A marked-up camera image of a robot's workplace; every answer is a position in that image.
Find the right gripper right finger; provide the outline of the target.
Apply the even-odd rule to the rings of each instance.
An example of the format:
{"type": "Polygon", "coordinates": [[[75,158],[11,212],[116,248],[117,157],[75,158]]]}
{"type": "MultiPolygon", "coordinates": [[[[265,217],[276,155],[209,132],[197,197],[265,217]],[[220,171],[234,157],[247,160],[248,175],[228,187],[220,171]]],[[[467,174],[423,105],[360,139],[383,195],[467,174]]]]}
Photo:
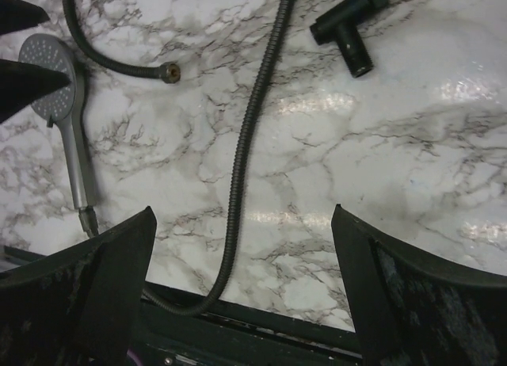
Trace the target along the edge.
{"type": "Polygon", "coordinates": [[[365,365],[504,365],[506,278],[446,260],[336,206],[331,220],[365,365]]]}

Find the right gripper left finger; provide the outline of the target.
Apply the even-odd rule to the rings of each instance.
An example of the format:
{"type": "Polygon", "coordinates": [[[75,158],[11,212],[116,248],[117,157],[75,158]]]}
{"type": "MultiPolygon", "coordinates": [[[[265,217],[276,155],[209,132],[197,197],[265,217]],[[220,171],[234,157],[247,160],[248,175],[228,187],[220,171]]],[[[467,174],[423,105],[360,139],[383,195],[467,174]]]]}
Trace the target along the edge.
{"type": "Polygon", "coordinates": [[[157,221],[145,208],[102,234],[1,274],[3,365],[122,365],[157,221]]]}

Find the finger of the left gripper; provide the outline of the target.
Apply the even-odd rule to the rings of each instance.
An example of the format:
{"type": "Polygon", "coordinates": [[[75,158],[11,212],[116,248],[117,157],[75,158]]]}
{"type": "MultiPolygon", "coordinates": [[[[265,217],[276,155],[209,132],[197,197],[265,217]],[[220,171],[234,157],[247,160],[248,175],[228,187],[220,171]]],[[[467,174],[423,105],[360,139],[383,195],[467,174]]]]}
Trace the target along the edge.
{"type": "Polygon", "coordinates": [[[69,77],[62,72],[2,59],[0,122],[3,124],[27,105],[69,84],[69,77]]]}
{"type": "Polygon", "coordinates": [[[46,11],[23,0],[0,0],[0,35],[34,28],[49,21],[46,11]]]}

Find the grey shower head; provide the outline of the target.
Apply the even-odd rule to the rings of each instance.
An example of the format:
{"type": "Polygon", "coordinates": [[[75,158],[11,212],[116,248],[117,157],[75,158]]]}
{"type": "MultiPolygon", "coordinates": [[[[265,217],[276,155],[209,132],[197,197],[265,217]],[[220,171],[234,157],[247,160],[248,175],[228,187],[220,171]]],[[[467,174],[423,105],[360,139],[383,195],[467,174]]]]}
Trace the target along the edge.
{"type": "Polygon", "coordinates": [[[71,48],[60,38],[36,33],[21,45],[18,59],[44,69],[64,74],[70,84],[32,103],[33,111],[46,120],[47,126],[60,130],[71,185],[74,209],[84,232],[98,235],[97,203],[93,169],[86,142],[82,116],[87,97],[85,67],[71,48]]]}

